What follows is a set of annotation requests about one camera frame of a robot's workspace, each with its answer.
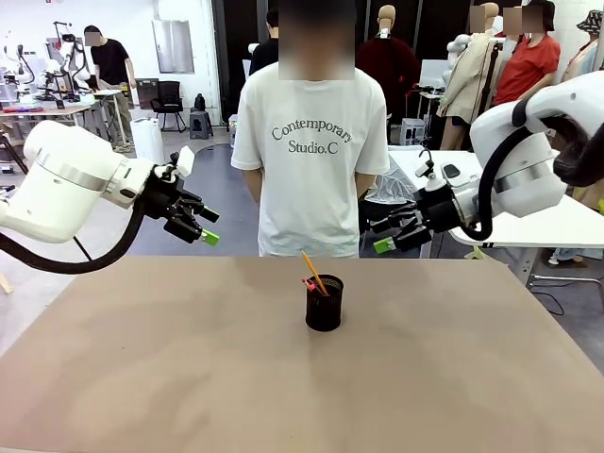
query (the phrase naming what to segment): black t-shirt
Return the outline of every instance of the black t-shirt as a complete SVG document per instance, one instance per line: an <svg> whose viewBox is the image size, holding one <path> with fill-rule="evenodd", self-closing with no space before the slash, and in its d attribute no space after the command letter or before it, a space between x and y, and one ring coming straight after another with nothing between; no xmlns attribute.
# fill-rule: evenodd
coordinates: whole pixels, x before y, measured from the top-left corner
<svg viewBox="0 0 604 453"><path fill-rule="evenodd" d="M126 60L127 51L119 41L107 40L105 45L91 48L92 62L100 68L101 80L110 85L128 82Z"/></svg>
<svg viewBox="0 0 604 453"><path fill-rule="evenodd" d="M252 65L249 74L252 75L265 66L268 66L279 61L279 40L271 38L267 42L263 42L252 55Z"/></svg>

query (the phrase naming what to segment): white wall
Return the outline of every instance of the white wall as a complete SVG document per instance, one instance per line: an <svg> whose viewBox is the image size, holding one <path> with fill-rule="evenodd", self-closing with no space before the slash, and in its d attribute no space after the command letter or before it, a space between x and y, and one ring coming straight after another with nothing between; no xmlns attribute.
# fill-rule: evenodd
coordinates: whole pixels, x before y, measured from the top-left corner
<svg viewBox="0 0 604 453"><path fill-rule="evenodd" d="M137 78L178 80L186 108L198 93L206 98L212 123L218 124L220 93L211 0L0 0L0 41L8 33L26 50L45 56L46 38L55 37L53 22L72 23L72 31L84 36L86 25L98 26L108 38L121 42L134 64ZM152 20L156 12L165 20L190 22L195 74L160 74Z"/></svg>
<svg viewBox="0 0 604 453"><path fill-rule="evenodd" d="M570 59L589 41L589 35L579 30L577 24L587 17L587 13L590 10L602 10L604 8L604 0L552 1L556 4L556 20L554 23L556 31L552 33L552 37L562 47L560 65L558 66L558 78L560 79Z"/></svg>

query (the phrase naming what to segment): black bag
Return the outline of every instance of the black bag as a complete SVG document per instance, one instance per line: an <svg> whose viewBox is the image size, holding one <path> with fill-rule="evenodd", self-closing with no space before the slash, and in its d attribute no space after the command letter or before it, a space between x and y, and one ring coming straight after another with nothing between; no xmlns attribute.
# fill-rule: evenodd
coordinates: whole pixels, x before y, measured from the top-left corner
<svg viewBox="0 0 604 453"><path fill-rule="evenodd" d="M195 97L195 104L193 108L196 111L206 111L206 99L201 93Z"/></svg>

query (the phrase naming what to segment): man in white t-shirt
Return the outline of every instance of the man in white t-shirt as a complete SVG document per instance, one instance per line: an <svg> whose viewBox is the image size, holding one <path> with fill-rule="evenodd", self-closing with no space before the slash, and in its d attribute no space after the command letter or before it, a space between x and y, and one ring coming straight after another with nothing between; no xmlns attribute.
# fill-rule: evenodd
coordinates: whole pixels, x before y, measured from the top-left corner
<svg viewBox="0 0 604 453"><path fill-rule="evenodd" d="M354 17L352 0L292 0L287 56L243 87L231 164L260 203L261 256L359 255L358 198L389 159L383 92L344 57Z"/></svg>

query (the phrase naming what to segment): pen holder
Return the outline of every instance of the pen holder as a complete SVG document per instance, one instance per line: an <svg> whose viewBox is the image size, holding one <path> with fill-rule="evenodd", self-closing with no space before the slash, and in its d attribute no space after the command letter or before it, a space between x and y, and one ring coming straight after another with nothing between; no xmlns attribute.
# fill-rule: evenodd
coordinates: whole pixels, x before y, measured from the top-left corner
<svg viewBox="0 0 604 453"><path fill-rule="evenodd" d="M309 278L309 282L314 283L317 289L306 290L306 324L313 330L330 332L338 328L342 322L344 284L334 276L320 275L319 277L329 295L321 293L314 277Z"/></svg>

